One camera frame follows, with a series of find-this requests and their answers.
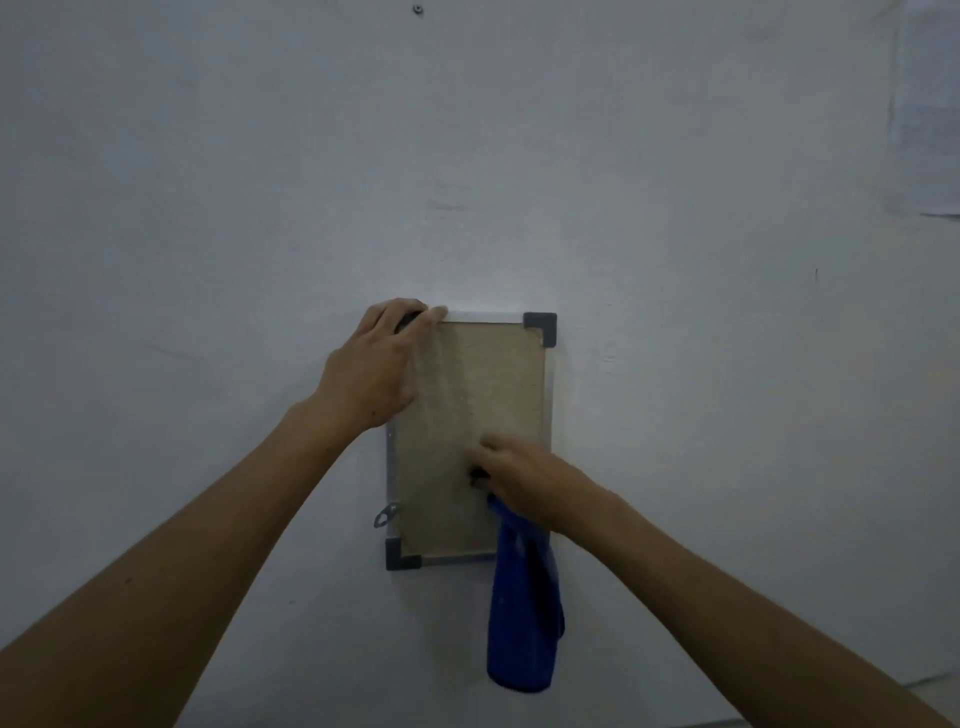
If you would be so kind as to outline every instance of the black corner bracket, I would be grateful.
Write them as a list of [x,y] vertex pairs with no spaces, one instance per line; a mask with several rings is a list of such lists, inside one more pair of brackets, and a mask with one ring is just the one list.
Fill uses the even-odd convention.
[[553,349],[557,346],[557,314],[528,311],[523,314],[524,328],[539,328],[543,332],[543,347]]
[[385,543],[387,545],[387,571],[407,571],[409,569],[419,569],[422,566],[422,559],[419,556],[404,556],[401,553],[402,546],[398,537],[387,539]]

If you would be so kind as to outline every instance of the blue cloth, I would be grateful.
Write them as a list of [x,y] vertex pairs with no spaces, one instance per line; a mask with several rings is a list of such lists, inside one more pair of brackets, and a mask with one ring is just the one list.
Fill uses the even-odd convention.
[[510,690],[545,691],[565,629],[550,534],[495,497],[490,496],[489,503],[501,524],[487,631],[487,674]]

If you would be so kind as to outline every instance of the wrist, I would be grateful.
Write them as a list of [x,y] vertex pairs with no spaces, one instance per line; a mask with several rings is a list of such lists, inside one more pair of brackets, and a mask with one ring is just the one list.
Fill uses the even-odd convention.
[[587,498],[576,509],[569,520],[565,536],[583,548],[590,550],[592,544],[622,519],[622,511],[633,510],[627,502],[613,491],[593,483]]
[[360,434],[347,418],[339,417],[333,407],[307,398],[287,410],[275,434],[299,454],[339,454]]

